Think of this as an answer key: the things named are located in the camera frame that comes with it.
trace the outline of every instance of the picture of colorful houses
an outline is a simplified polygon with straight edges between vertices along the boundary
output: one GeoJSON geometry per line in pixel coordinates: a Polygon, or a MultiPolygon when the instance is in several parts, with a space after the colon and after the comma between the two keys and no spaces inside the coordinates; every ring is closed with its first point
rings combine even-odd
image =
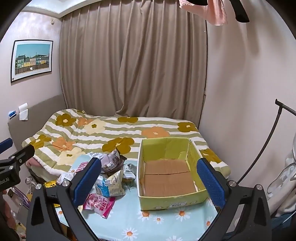
{"type": "Polygon", "coordinates": [[[49,68],[50,44],[20,44],[15,56],[15,75],[49,68]]]}

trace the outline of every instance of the gray headboard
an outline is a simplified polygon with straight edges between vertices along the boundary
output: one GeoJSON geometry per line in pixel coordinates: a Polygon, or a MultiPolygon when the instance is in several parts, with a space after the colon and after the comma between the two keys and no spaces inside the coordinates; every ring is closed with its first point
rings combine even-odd
{"type": "Polygon", "coordinates": [[[22,142],[40,131],[53,113],[66,109],[63,94],[54,96],[28,108],[28,120],[20,120],[19,113],[8,121],[8,128],[17,150],[22,142]]]}

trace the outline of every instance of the brown curtain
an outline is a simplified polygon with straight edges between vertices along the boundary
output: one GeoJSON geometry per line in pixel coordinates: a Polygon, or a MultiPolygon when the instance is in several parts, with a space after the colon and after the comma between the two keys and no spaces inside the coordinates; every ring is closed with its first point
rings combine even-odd
{"type": "Polygon", "coordinates": [[[59,55],[68,107],[198,124],[205,30],[178,0],[104,0],[66,15],[59,55]]]}

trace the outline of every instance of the green box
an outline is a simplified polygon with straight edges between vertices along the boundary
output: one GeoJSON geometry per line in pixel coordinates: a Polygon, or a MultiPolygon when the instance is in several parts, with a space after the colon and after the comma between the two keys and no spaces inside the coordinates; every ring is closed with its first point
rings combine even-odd
{"type": "Polygon", "coordinates": [[[137,166],[137,189],[141,210],[168,209],[204,202],[208,198],[208,192],[196,171],[196,163],[200,158],[202,158],[202,155],[194,142],[189,138],[165,137],[143,139],[140,143],[137,166]],[[198,191],[171,197],[143,196],[141,184],[144,183],[145,163],[159,159],[185,160],[198,191]]]}

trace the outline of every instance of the framed picture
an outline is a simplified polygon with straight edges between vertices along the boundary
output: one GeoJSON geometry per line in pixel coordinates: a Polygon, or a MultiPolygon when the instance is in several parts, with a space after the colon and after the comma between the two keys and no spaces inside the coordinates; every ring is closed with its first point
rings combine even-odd
{"type": "Polygon", "coordinates": [[[11,57],[11,82],[52,71],[51,40],[16,40],[11,57]]]}

